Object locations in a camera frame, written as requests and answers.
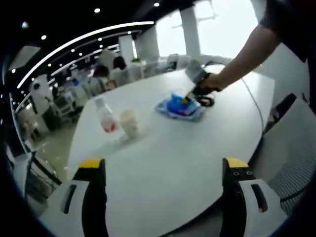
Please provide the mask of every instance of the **window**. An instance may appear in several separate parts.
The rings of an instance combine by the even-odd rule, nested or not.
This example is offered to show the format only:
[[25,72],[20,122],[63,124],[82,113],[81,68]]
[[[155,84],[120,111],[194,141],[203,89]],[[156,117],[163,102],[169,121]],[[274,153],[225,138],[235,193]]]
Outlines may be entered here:
[[195,5],[201,54],[234,58],[258,24],[251,0],[203,0]]
[[161,18],[156,24],[156,31],[160,57],[173,53],[187,54],[179,11]]

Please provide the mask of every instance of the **floor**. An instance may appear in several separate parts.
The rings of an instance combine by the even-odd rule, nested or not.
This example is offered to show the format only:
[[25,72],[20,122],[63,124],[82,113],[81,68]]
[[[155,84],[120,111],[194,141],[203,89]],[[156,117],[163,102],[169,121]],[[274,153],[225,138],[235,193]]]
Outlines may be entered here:
[[44,159],[56,171],[57,177],[62,182],[67,181],[67,163],[76,125],[76,123],[65,124],[36,144],[37,156]]

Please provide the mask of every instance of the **blue object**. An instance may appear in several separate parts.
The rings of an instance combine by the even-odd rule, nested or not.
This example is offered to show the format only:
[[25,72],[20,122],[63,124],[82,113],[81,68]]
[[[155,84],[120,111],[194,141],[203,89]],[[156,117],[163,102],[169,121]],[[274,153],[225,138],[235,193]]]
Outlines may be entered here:
[[171,98],[161,101],[155,106],[155,110],[170,119],[200,120],[205,108],[194,101],[182,104],[182,99],[181,96],[171,94]]

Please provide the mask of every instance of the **gray fabric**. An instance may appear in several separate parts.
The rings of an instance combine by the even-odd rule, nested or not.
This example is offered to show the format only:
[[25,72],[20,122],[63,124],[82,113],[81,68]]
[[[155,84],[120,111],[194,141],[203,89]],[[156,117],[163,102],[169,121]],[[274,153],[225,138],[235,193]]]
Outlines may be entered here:
[[[291,196],[308,185],[315,165],[316,161],[314,158],[302,158],[289,161],[283,165],[281,170],[268,184],[275,190],[280,198]],[[281,203],[281,207],[286,214],[291,213],[292,208],[296,205],[300,197],[301,194]]]

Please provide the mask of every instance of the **curved light strip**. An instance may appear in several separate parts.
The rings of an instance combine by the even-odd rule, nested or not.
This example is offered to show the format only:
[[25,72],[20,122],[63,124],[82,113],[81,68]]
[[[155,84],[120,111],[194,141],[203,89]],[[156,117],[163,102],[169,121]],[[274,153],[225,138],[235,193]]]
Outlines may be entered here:
[[51,53],[49,53],[48,55],[46,55],[45,57],[43,57],[38,63],[35,64],[34,67],[32,67],[30,69],[30,71],[28,73],[26,73],[26,75],[22,78],[22,80],[20,81],[20,83],[18,84],[17,88],[19,89],[21,87],[21,85],[26,81],[26,79],[41,65],[43,64],[47,59],[49,59],[51,56],[53,56],[54,54],[58,53],[59,51],[63,50],[64,48],[72,45],[73,43],[76,43],[84,38],[87,38],[89,36],[92,35],[96,35],[98,33],[101,32],[105,32],[105,31],[109,31],[109,30],[114,30],[114,29],[118,29],[118,28],[122,28],[122,27],[129,27],[129,26],[141,26],[141,25],[153,25],[154,22],[153,21],[141,21],[141,22],[131,22],[131,23],[124,23],[124,24],[119,24],[119,25],[115,25],[115,26],[108,26],[99,30],[95,30],[92,31],[90,33],[84,34],[82,36],[79,36],[65,44],[63,44],[62,46],[58,47],[57,49],[55,49],[54,51],[52,51]]

